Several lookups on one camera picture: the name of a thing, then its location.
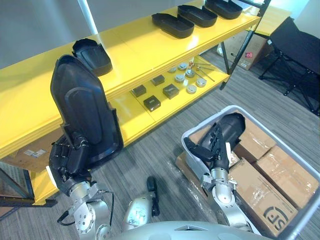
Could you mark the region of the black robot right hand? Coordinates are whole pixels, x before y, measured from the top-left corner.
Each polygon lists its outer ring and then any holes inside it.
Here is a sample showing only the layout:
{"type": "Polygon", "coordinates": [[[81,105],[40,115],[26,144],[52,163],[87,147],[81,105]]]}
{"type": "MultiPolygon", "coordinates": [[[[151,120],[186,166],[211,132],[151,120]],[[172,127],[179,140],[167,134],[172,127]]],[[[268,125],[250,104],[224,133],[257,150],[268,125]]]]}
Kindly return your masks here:
{"type": "Polygon", "coordinates": [[[200,130],[201,138],[197,142],[191,137],[184,137],[183,142],[188,151],[207,164],[209,170],[221,168],[229,172],[229,158],[226,142],[223,138],[222,128],[218,123],[200,130]]]}

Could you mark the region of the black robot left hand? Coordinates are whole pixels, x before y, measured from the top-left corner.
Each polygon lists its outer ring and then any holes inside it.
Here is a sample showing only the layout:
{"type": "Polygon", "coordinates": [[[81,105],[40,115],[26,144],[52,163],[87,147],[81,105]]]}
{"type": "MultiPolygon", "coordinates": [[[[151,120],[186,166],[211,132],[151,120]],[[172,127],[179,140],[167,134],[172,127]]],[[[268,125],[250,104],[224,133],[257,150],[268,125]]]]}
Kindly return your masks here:
{"type": "Polygon", "coordinates": [[[68,197],[76,184],[92,180],[86,168],[88,153],[89,144],[83,137],[80,138],[78,147],[71,145],[65,135],[52,143],[49,169],[56,187],[68,197]]]}

